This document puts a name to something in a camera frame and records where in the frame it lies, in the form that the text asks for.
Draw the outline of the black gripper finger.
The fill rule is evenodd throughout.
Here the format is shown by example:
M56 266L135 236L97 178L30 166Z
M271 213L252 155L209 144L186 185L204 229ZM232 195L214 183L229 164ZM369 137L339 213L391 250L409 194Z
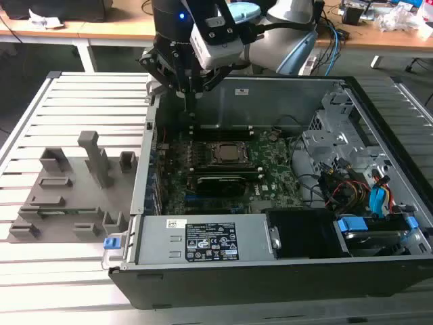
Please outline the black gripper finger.
M161 86L183 99L184 111L187 112L189 79L177 49L169 50L168 56L165 58L157 49L152 47L142 55L139 63Z
M194 68L190 81L189 112L195 112L197 100L204 93L213 90L232 70L232 66L223 66L210 72Z

